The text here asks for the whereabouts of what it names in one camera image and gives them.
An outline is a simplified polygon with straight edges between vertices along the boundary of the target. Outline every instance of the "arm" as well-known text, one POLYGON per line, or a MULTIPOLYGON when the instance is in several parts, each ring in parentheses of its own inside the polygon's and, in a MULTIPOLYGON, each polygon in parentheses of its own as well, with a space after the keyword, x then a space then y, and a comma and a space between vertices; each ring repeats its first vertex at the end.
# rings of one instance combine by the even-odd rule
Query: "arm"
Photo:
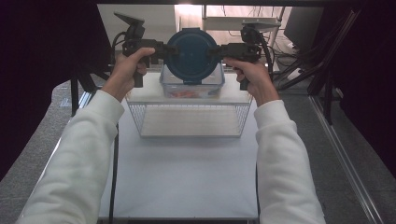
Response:
POLYGON ((238 81, 245 77, 250 81, 247 91, 257 102, 254 116, 259 128, 256 139, 261 224, 325 223, 305 145, 265 66, 230 58, 224 62, 239 68, 238 81))
POLYGON ((110 147, 123 113, 123 96, 134 86, 133 73, 146 73, 137 62, 153 53, 141 49, 119 57, 101 91, 71 119, 60 145, 28 199, 17 223, 96 223, 105 189, 110 147))

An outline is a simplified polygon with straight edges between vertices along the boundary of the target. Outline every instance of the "white tabletop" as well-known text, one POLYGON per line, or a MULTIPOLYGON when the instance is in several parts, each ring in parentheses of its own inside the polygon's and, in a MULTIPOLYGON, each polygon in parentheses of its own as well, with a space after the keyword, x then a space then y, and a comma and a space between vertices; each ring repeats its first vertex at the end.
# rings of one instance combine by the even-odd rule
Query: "white tabletop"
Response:
MULTIPOLYGON (((122 104, 114 217, 257 217, 255 102, 240 138, 140 138, 122 104)), ((108 217, 111 174, 99 217, 108 217)))

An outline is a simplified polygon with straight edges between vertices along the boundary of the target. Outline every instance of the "white sleeve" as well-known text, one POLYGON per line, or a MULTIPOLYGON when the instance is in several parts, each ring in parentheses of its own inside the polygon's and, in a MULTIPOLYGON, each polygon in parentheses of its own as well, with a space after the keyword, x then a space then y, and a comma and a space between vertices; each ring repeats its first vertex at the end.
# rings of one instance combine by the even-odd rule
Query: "white sleeve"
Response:
POLYGON ((98 91, 71 119, 17 223, 96 223, 124 109, 98 91))
POLYGON ((260 106, 254 116, 260 223, 325 223, 305 145, 283 101, 260 106))

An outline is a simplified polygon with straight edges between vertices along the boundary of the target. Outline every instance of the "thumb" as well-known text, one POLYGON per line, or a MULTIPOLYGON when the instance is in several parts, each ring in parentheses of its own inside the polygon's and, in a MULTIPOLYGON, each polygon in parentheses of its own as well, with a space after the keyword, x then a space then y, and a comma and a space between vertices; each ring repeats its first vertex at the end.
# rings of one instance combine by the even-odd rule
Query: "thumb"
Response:
POLYGON ((145 56, 149 56, 155 52, 154 48, 141 48, 133 55, 131 55, 128 59, 134 61, 135 63, 139 62, 145 56))
POLYGON ((230 65, 231 67, 237 67, 241 70, 244 70, 244 68, 246 68, 247 66, 247 62, 242 62, 239 60, 236 60, 234 58, 224 58, 223 60, 225 63, 227 63, 228 65, 230 65))

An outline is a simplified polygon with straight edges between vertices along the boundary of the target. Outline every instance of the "teal circular lid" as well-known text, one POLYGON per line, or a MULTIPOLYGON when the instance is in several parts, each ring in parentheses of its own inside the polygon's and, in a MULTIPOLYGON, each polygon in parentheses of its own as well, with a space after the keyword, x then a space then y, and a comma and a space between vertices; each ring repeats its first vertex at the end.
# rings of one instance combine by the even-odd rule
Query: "teal circular lid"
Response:
POLYGON ((217 45, 216 41, 199 28, 182 29, 171 37, 168 45, 177 46, 179 54, 165 58, 164 63, 186 84, 201 83, 220 62, 219 57, 207 53, 209 48, 217 45))

